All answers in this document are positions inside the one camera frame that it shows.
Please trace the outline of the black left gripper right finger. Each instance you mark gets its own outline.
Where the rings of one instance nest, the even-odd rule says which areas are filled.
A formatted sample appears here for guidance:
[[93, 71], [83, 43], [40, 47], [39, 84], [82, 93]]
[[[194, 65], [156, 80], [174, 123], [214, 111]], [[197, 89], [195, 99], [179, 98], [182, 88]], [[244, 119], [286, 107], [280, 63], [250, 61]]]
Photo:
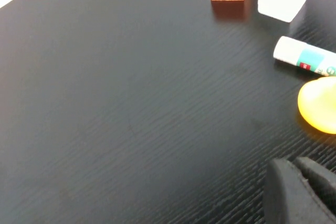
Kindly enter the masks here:
[[295, 222], [335, 222], [335, 173], [307, 157], [296, 158], [295, 165]]

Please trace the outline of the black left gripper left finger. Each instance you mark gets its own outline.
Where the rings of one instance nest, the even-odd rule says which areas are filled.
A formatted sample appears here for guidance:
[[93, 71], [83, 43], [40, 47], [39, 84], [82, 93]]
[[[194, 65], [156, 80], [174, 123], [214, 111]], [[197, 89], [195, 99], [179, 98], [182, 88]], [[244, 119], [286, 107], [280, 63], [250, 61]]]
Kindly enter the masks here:
[[295, 187], [300, 170], [294, 162], [273, 159], [267, 166], [264, 187], [264, 215], [266, 223], [334, 223], [295, 222]]

